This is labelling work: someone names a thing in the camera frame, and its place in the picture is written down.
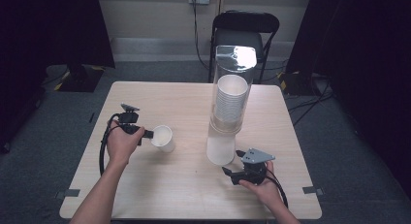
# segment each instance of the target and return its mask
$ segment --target black tape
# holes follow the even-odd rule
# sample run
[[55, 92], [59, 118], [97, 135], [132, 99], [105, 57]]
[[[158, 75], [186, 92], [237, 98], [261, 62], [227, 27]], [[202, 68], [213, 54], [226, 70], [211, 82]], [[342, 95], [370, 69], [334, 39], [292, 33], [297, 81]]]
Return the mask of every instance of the black tape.
[[303, 187], [302, 191], [304, 194], [315, 193], [317, 196], [324, 195], [324, 190], [322, 188], [315, 188], [314, 186], [311, 187]]
[[79, 196], [79, 189], [67, 189], [63, 192], [57, 192], [55, 194], [56, 199], [64, 200], [65, 197], [78, 197]]

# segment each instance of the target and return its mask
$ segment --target wire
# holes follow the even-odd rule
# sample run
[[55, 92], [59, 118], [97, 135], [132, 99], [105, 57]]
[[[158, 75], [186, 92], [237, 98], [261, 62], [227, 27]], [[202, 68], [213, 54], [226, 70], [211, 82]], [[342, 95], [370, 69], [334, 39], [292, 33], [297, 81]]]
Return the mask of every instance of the wire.
[[320, 103], [321, 99], [322, 99], [323, 96], [326, 94], [326, 90], [327, 90], [327, 88], [329, 88], [329, 85], [330, 85], [330, 81], [328, 80], [327, 85], [326, 85], [326, 87], [324, 88], [324, 91], [323, 91], [323, 93], [321, 94], [321, 96], [317, 99], [316, 102], [314, 102], [314, 103], [308, 108], [308, 110], [305, 111], [305, 113], [302, 114], [302, 116], [300, 116], [300, 118], [299, 118], [298, 120], [296, 120], [296, 122], [293, 123], [293, 126], [296, 126], [296, 125], [300, 122], [300, 120], [302, 120], [302, 118], [305, 117], [305, 115], [306, 115], [308, 112], [310, 112], [310, 110], [311, 110], [312, 108], [314, 108], [315, 105], [317, 105], [318, 103]]
[[109, 134], [111, 133], [111, 131], [117, 127], [119, 127], [118, 125], [115, 126], [114, 128], [110, 128], [111, 127], [111, 123], [114, 120], [115, 117], [120, 117], [120, 114], [116, 113], [114, 115], [111, 116], [109, 122], [107, 122], [107, 127], [106, 127], [106, 131], [103, 135], [103, 139], [102, 139], [102, 144], [100, 147], [100, 156], [99, 156], [99, 166], [100, 166], [100, 176], [103, 174], [104, 172], [104, 153], [106, 150], [106, 144], [107, 144], [107, 140], [109, 138]]
[[[265, 69], [265, 71], [274, 71], [274, 70], [279, 70], [279, 69], [282, 69], [281, 70], [281, 72], [280, 73], [282, 73], [282, 72], [284, 72], [284, 68], [286, 68], [287, 67], [287, 65], [284, 65], [284, 63], [286, 62], [286, 61], [288, 61], [288, 60], [290, 60], [289, 58], [287, 58], [287, 59], [285, 59], [284, 61], [282, 61], [282, 66], [281, 67], [277, 67], [277, 68], [268, 68], [268, 69]], [[261, 80], [261, 81], [268, 81], [268, 80], [273, 80], [273, 79], [275, 79], [275, 78], [277, 78], [278, 77], [278, 73], [277, 74], [275, 74], [275, 76], [273, 76], [273, 77], [271, 77], [271, 78], [269, 78], [269, 79], [265, 79], [265, 80]]]
[[[320, 101], [321, 101], [321, 102], [322, 102], [322, 101], [326, 101], [326, 100], [330, 99], [332, 96], [333, 96], [333, 92], [329, 92], [329, 93], [328, 93], [328, 96], [325, 97], [324, 99], [320, 100]], [[299, 105], [288, 109], [288, 112], [289, 112], [289, 111], [296, 110], [296, 109], [301, 108], [301, 107], [305, 107], [305, 106], [312, 105], [313, 103], [317, 102], [317, 101], [314, 101], [314, 100], [315, 100], [315, 98], [314, 98], [314, 99], [311, 99], [311, 100], [308, 100], [308, 101], [304, 101], [304, 102], [300, 103]]]
[[284, 189], [282, 188], [282, 186], [280, 184], [280, 181], [278, 181], [278, 178], [275, 176], [275, 174], [272, 171], [270, 171], [270, 170], [267, 170], [267, 171], [272, 175], [272, 177], [267, 176], [267, 175], [262, 175], [259, 172], [251, 170], [251, 169], [247, 170], [247, 172], [251, 172], [255, 175], [262, 176], [264, 178], [269, 179], [271, 182], [273, 182], [275, 184], [275, 186], [277, 186], [277, 188], [280, 192], [280, 195], [281, 195], [281, 198], [283, 199], [283, 203], [284, 203], [285, 207], [288, 208], [287, 196], [285, 195]]
[[194, 41], [196, 44], [196, 52], [197, 57], [199, 58], [200, 62], [203, 64], [206, 70], [208, 70], [208, 66], [204, 63], [203, 59], [200, 57], [199, 52], [199, 32], [197, 31], [197, 0], [191, 0], [193, 4], [193, 11], [194, 11]]

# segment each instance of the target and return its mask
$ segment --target white paper cup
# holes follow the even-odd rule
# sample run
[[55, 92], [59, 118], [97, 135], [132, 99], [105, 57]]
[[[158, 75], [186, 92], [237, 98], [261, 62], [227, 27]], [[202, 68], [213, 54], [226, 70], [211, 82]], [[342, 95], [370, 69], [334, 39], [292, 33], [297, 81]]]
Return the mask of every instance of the white paper cup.
[[153, 129], [154, 138], [151, 143], [163, 152], [172, 152], [175, 148], [173, 132], [169, 126], [159, 125]]
[[240, 76], [227, 75], [221, 77], [217, 85], [215, 116], [221, 121], [238, 121], [245, 104], [247, 81]]

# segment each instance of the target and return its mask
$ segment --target cup rim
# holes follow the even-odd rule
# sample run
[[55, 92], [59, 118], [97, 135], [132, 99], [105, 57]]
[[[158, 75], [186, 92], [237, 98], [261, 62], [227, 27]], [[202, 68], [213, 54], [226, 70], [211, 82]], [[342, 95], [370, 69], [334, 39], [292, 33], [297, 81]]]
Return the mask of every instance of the cup rim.
[[166, 127], [166, 129], [168, 129], [168, 130], [170, 131], [170, 137], [168, 138], [167, 143], [166, 143], [166, 144], [163, 144], [163, 145], [155, 144], [155, 143], [153, 142], [153, 141], [154, 141], [154, 138], [152, 138], [150, 141], [151, 141], [151, 143], [152, 143], [154, 146], [156, 146], [156, 147], [166, 146], [167, 144], [170, 143], [170, 141], [171, 141], [172, 138], [173, 138], [173, 131], [172, 131], [172, 129], [171, 129], [169, 126], [167, 126], [167, 125], [159, 125], [159, 126], [156, 126], [156, 127], [153, 129], [154, 136], [155, 136], [155, 130], [156, 130], [156, 129], [159, 129], [159, 128], [162, 128], [162, 127]]

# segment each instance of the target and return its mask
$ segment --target white wall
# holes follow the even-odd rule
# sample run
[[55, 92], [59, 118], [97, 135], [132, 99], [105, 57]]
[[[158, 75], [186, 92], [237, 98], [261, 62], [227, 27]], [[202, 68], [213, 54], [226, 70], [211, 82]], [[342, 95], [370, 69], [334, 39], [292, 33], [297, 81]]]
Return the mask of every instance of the white wall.
[[[210, 0], [197, 6], [199, 48], [206, 54], [211, 25], [221, 11], [238, 9], [278, 17], [277, 43], [292, 43], [298, 34], [308, 0]], [[188, 0], [100, 0], [110, 38], [174, 39], [194, 44], [194, 11]]]

